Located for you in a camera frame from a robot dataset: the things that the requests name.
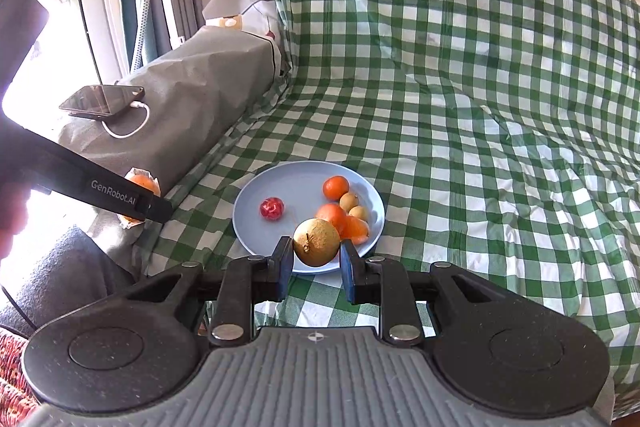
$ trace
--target gray pants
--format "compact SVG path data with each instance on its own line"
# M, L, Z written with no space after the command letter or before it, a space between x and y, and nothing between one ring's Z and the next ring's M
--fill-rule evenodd
M82 230L69 229L12 295L37 327L134 283ZM0 293L0 327L25 337L33 329Z

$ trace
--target blue plate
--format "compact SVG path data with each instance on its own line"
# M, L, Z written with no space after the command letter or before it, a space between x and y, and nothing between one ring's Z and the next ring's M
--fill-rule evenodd
M283 162L258 174L248 182L236 199L234 230L240 243L254 255L269 256L283 235L293 236L296 227L316 215L318 208L329 201L322 185L332 176L344 176L350 190L358 195L360 204L369 211L369 239L357 245L362 257L379 240L385 224L385 208L377 190L357 172L329 162ZM284 214L277 221L267 221L260 215L260 204L276 197L284 201ZM338 256L320 267L311 267L297 257L294 273L325 273L340 267Z

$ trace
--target pillow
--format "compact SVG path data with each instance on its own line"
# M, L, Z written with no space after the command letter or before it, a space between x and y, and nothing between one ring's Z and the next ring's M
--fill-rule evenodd
M147 124L132 137L114 139L102 124L68 117L58 142L124 176L136 167L158 178L166 194L271 86L280 72L274 42L242 31L206 26L179 48L118 82L145 88ZM116 134L142 123L143 109L128 109L109 122ZM139 275L131 245L142 226L123 230L116 216L96 210L81 228L116 263Z

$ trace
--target gray ribbed surface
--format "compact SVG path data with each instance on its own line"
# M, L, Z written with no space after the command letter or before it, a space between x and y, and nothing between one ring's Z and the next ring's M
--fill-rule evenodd
M324 335L315 342L309 336ZM29 427L571 426L605 425L581 411L552 421L492 416L457 399L416 351L370 328L264 328L249 346L214 351L180 393L114 418L42 407Z

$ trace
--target white charging cable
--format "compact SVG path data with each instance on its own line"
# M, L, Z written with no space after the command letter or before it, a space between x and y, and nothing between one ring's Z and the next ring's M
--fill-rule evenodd
M149 106L146 105L146 103L135 101L135 102L131 102L129 104L129 107L133 107L135 109L143 108L144 110L146 110L145 121L143 121L143 123L141 123L140 126L135 131L132 131L129 134L115 134L111 129L109 129L106 122L102 120L102 126L104 127L104 130L110 134L110 136L113 136L114 138L118 138L118 139L129 138L133 136L135 133L137 133L140 129L142 129L146 125L146 122L149 121L149 117L151 116L151 111L149 110Z

